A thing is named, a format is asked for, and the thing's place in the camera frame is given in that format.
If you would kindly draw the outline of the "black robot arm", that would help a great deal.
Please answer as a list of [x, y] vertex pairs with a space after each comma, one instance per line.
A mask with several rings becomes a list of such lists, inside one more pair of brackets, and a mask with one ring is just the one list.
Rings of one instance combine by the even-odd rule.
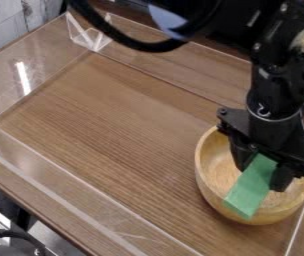
[[217, 111], [234, 164], [274, 161], [269, 188], [304, 177], [304, 0], [146, 0], [171, 39], [205, 36], [246, 52], [250, 87], [242, 109]]

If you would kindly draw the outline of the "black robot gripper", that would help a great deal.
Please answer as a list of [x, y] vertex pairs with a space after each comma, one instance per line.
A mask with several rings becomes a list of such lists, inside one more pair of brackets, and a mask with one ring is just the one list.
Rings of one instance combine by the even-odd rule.
[[228, 137], [233, 163], [244, 171], [257, 153], [277, 162], [269, 189], [284, 192], [292, 181], [304, 178], [304, 122], [301, 111], [273, 119], [249, 108], [217, 110], [218, 131]]

